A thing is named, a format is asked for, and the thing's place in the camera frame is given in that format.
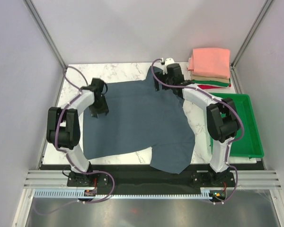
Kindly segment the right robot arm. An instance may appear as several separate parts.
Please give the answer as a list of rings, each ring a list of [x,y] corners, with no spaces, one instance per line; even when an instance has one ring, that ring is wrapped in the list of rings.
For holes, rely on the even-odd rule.
[[[189,101],[205,111],[207,131],[213,139],[208,183],[218,186],[224,181],[224,172],[231,166],[229,156],[235,136],[241,130],[239,140],[244,136],[244,126],[234,101],[222,99],[201,89],[191,80],[185,80],[182,69],[172,58],[155,59],[150,66],[156,91],[171,89],[173,94]]]

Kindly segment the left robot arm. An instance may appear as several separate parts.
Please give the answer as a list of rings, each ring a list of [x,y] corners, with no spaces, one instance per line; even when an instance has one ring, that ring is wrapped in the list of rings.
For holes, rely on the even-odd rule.
[[[71,165],[71,170],[79,173],[78,181],[84,186],[94,182],[92,165],[85,157],[80,146],[79,117],[89,109],[92,117],[109,113],[105,94],[107,84],[100,78],[93,78],[91,84],[79,89],[76,96],[61,107],[51,107],[48,110],[46,140],[55,149],[65,154]]]

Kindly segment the blue-grey t-shirt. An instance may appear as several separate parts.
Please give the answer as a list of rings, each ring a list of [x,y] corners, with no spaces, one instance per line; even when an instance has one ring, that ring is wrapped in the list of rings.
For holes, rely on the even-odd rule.
[[[83,153],[87,159],[151,148],[150,165],[179,174],[192,159],[195,134],[172,90],[156,91],[153,73],[145,80],[110,83],[105,96],[108,114],[83,114]]]

